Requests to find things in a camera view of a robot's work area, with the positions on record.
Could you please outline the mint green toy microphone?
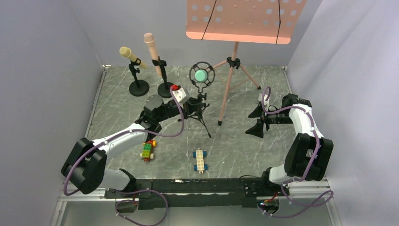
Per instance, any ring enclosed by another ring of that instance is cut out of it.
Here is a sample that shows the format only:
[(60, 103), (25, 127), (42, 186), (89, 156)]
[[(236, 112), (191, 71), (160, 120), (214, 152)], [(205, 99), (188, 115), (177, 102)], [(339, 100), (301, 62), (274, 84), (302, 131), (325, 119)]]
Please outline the mint green toy microphone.
[(208, 72), (203, 69), (195, 71), (194, 79), (199, 83), (204, 83), (208, 80)]

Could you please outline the black shock mount stand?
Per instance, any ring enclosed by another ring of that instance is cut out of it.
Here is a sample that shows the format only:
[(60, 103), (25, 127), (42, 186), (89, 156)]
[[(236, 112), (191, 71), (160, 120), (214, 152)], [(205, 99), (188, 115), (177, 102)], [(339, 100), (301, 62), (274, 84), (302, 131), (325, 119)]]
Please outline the black shock mount stand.
[[(195, 71), (197, 71), (199, 69), (203, 69), (208, 72), (208, 80), (205, 81), (204, 83), (199, 83), (194, 79)], [(191, 84), (197, 89), (198, 93), (205, 93), (204, 89), (208, 88), (215, 80), (215, 69), (208, 62), (204, 62), (204, 61), (197, 62), (193, 66), (190, 67), (189, 80), (190, 80)], [(195, 120), (199, 121), (205, 127), (208, 137), (209, 138), (212, 137), (209, 130), (206, 127), (206, 124), (205, 124), (205, 121), (203, 118), (202, 119), (188, 118), (188, 119), (195, 119)]]

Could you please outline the black round-base mic stand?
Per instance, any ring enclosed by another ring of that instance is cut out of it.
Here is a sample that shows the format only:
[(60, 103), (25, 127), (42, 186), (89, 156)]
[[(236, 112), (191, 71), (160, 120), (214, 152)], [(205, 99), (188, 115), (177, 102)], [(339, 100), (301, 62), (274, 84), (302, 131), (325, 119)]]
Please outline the black round-base mic stand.
[(165, 69), (165, 67), (167, 66), (166, 61), (161, 60), (161, 58), (158, 57), (157, 60), (153, 59), (152, 63), (154, 66), (158, 66), (160, 68), (161, 77), (163, 79), (163, 83), (160, 84), (157, 89), (158, 95), (160, 95), (162, 98), (171, 98), (172, 95), (170, 94), (170, 88), (173, 83), (167, 81), (167, 74)]

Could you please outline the pink toy microphone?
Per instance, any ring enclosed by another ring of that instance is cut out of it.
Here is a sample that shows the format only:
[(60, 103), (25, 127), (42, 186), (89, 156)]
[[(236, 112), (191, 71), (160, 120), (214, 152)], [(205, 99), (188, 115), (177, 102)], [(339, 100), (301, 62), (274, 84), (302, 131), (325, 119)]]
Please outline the pink toy microphone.
[(156, 47), (156, 41), (155, 38), (153, 36), (152, 33), (148, 32), (146, 34), (144, 34), (144, 42), (147, 45), (150, 55), (152, 57), (152, 60), (159, 60), (159, 54), (158, 54), (158, 50)]

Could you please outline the yellow toy microphone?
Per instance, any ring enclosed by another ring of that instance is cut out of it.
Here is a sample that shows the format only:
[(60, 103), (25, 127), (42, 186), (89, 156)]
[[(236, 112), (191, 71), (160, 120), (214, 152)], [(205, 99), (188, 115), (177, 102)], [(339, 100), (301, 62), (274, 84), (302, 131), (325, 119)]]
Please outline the yellow toy microphone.
[(132, 62), (136, 62), (138, 63), (138, 66), (141, 68), (146, 69), (147, 68), (147, 64), (144, 63), (140, 58), (138, 58), (130, 48), (128, 47), (121, 47), (119, 49), (119, 53), (122, 57), (129, 59)]

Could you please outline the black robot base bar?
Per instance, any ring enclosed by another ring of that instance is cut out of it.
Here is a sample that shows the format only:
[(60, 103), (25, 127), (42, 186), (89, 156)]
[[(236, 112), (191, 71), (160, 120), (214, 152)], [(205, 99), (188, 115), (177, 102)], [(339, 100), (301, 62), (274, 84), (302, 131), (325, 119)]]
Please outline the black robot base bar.
[(105, 191), (106, 199), (138, 199), (139, 210), (164, 207), (257, 207), (257, 201), (280, 195), (280, 186), (263, 178), (138, 179), (129, 189)]

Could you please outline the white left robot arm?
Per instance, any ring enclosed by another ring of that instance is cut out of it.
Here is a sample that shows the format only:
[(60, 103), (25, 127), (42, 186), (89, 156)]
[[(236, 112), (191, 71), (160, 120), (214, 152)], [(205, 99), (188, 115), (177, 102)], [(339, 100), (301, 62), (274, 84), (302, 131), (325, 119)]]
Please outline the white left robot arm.
[(172, 96), (173, 100), (164, 103), (159, 95), (151, 95), (146, 100), (139, 118), (129, 127), (96, 140), (86, 137), (76, 142), (61, 173), (65, 176), (64, 194), (73, 195), (67, 191), (71, 182), (77, 192), (89, 194), (98, 188), (108, 188), (121, 191), (124, 194), (136, 190), (136, 178), (125, 169), (113, 170), (106, 167), (107, 162), (128, 149), (151, 141), (156, 136), (161, 137), (160, 122), (180, 116), (180, 121), (188, 118), (202, 119), (202, 112), (208, 107), (207, 96), (198, 94), (196, 98), (184, 97), (179, 94)]

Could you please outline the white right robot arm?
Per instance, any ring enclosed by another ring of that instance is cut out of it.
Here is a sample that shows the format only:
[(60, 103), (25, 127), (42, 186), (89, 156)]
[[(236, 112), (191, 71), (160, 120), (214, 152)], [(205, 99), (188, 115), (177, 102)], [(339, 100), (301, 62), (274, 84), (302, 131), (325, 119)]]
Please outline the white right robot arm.
[(287, 94), (282, 99), (281, 108), (270, 111), (269, 106), (268, 95), (260, 94), (256, 109), (249, 114), (249, 118), (257, 119), (256, 124), (245, 133), (263, 138), (264, 131), (272, 124), (292, 124), (296, 137), (284, 163), (266, 170), (267, 182), (320, 181), (325, 175), (334, 144), (317, 128), (310, 101)]

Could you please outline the pink music stand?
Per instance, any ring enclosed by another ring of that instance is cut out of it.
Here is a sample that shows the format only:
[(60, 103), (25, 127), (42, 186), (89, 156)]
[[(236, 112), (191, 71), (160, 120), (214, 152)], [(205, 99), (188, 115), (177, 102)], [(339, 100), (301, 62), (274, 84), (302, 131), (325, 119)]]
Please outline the pink music stand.
[(304, 9), (304, 0), (188, 0), (186, 36), (194, 40), (232, 41), (233, 53), (215, 67), (230, 65), (217, 124), (222, 125), (241, 42), (286, 45)]

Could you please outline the white blue toy brick car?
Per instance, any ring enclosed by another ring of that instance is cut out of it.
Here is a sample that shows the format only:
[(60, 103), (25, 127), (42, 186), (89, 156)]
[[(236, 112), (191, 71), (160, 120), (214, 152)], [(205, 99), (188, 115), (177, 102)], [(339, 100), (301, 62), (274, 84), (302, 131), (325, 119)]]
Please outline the white blue toy brick car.
[(193, 158), (196, 160), (193, 168), (194, 171), (199, 174), (203, 174), (206, 170), (208, 170), (209, 166), (205, 163), (205, 158), (207, 157), (207, 151), (203, 149), (197, 149), (192, 153)]

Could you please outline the colourful toy brick car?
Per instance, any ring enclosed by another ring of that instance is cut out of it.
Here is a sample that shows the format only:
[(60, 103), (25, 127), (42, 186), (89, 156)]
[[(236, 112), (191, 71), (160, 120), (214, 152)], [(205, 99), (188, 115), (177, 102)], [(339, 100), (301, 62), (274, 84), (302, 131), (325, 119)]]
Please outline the colourful toy brick car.
[(149, 162), (153, 160), (155, 158), (155, 154), (153, 152), (155, 147), (157, 147), (157, 141), (153, 139), (143, 143), (143, 149), (142, 152), (140, 153), (140, 158), (144, 162)]

